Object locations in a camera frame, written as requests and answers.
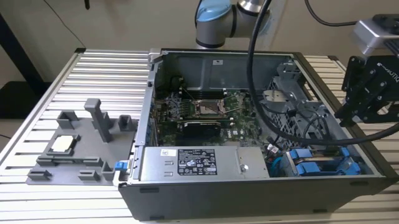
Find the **gray bracket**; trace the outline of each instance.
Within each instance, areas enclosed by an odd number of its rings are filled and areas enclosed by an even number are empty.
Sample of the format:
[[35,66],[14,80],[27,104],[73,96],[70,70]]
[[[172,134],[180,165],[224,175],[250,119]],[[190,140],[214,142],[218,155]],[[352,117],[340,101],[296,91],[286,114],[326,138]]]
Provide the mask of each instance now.
[[[137,121],[129,115],[109,119],[98,105],[99,100],[87,99],[85,106],[93,119],[78,119],[73,111],[59,113],[59,127],[37,157],[26,184],[112,185],[113,165],[129,159]],[[107,138],[103,133],[109,133],[107,142],[103,141]],[[50,147],[62,135],[73,136],[74,144],[63,152],[54,152]]]

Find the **wall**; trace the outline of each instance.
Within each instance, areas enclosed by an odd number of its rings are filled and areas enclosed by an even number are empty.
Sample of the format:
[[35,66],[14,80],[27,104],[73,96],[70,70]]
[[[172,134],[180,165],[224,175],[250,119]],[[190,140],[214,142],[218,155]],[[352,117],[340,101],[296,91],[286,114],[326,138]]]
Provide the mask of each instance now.
[[[328,22],[354,21],[374,14],[399,13],[397,0],[309,0],[313,11]],[[302,0],[286,0],[270,50],[298,51],[308,55],[336,55],[342,63],[358,55],[350,27],[326,27],[310,17]]]
[[[47,0],[86,48],[194,48],[197,0]],[[0,0],[0,13],[42,78],[50,81],[81,44],[41,0]],[[246,39],[226,49],[245,49]]]
[[0,46],[0,88],[9,81],[23,81],[23,77]]

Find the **power supply label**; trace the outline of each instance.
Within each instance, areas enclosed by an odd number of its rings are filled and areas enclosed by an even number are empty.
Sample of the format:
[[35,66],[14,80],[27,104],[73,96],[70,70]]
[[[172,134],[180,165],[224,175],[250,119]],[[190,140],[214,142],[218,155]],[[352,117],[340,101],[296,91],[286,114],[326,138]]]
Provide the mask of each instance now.
[[217,175],[213,149],[178,149],[178,175]]

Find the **black pole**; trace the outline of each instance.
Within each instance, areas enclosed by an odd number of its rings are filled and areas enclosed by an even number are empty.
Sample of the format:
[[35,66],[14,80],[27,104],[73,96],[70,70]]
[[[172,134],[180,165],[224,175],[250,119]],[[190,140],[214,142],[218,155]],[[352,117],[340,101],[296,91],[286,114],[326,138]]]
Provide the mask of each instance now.
[[15,65],[27,86],[33,93],[41,96],[46,90],[46,85],[42,82],[41,76],[29,60],[29,57],[15,39],[11,30],[0,14],[0,44],[6,52],[13,64]]

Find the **sticker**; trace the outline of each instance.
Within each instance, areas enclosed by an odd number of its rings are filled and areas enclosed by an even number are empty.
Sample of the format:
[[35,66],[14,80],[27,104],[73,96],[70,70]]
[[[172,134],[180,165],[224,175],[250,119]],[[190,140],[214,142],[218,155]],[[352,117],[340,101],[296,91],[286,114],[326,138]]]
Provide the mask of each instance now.
[[178,149],[178,175],[217,175],[213,149]]
[[213,60],[213,65],[222,65],[222,60]]
[[270,150],[272,153],[276,153],[277,151],[278,149],[276,147]]
[[176,156],[176,150],[174,149],[161,149],[161,156]]

